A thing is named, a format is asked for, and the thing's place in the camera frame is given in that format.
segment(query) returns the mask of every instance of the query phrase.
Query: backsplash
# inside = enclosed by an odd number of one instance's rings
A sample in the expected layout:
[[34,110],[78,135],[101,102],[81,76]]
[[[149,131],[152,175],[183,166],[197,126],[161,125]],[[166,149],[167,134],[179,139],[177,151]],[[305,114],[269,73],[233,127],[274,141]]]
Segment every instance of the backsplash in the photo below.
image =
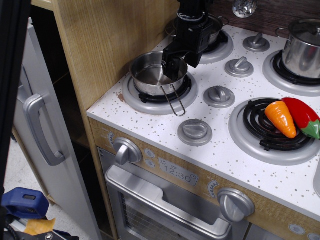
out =
[[255,13],[248,18],[236,17],[233,0],[215,0],[210,13],[228,18],[231,26],[276,36],[279,27],[287,28],[297,19],[320,19],[320,0],[258,0]]

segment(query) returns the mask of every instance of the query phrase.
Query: gray knob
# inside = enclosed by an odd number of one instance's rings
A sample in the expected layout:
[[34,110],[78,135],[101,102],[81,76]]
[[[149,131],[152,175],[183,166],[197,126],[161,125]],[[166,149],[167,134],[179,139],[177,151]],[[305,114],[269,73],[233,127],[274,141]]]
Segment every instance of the gray knob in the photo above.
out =
[[235,103],[235,94],[223,86],[210,87],[204,92],[203,99],[211,107],[224,109]]
[[222,215],[230,222],[238,223],[255,212],[255,204],[239,190],[222,188],[217,195]]
[[126,162],[137,163],[142,159],[142,153],[137,145],[124,137],[116,138],[113,148],[117,151],[115,162],[119,165],[124,165]]
[[243,41],[243,47],[251,52],[262,53],[270,48],[270,43],[261,33],[258,33],[256,36],[246,38]]
[[212,135],[211,127],[198,119],[184,121],[178,128],[179,139],[190,146],[203,146],[210,142]]
[[225,64],[224,70],[233,77],[246,78],[254,73],[254,66],[243,56],[240,59],[228,61]]

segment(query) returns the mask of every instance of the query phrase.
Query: saucepan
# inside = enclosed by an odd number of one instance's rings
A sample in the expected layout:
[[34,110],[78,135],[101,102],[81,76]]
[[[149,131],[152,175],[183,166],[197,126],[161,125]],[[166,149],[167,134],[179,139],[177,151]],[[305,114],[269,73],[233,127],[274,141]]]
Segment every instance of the saucepan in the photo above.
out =
[[[184,83],[185,76],[188,72],[188,65],[186,61],[181,58],[178,78],[177,80],[172,81],[163,74],[163,67],[161,64],[162,56],[162,51],[152,51],[138,56],[130,65],[130,74],[133,78],[133,83],[139,92],[153,97],[165,96],[173,113],[176,116],[181,117],[185,115],[186,110],[176,90]],[[168,95],[173,93],[175,93],[182,106],[184,111],[182,115],[176,114],[168,98]]]
[[[224,16],[214,16],[212,14],[209,14],[209,18],[213,20],[213,28],[209,38],[209,45],[211,45],[217,40],[218,35],[222,30],[222,28],[225,25],[229,24],[229,20]],[[168,34],[171,37],[175,37],[177,32],[177,25],[178,25],[178,18],[174,19],[173,21],[173,29],[172,27],[167,27],[165,29],[166,34]]]
[[293,74],[310,79],[320,79],[320,19],[298,19],[290,23],[281,61]]

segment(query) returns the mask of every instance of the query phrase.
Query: oven window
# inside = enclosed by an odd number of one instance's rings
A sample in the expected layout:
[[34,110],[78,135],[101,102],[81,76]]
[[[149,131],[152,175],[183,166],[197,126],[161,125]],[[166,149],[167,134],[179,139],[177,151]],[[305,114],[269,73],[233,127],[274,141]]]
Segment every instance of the oven window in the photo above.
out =
[[132,197],[123,194],[121,197],[126,225],[135,233],[148,240],[187,240],[161,224],[168,222],[167,218]]

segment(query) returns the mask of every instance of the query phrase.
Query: refrigerator door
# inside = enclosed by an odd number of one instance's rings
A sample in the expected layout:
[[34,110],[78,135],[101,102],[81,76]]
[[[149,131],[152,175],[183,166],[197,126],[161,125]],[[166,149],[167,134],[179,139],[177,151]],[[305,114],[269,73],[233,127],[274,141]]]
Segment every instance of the refrigerator door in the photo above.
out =
[[29,24],[14,126],[50,196],[101,240],[80,167],[34,27]]

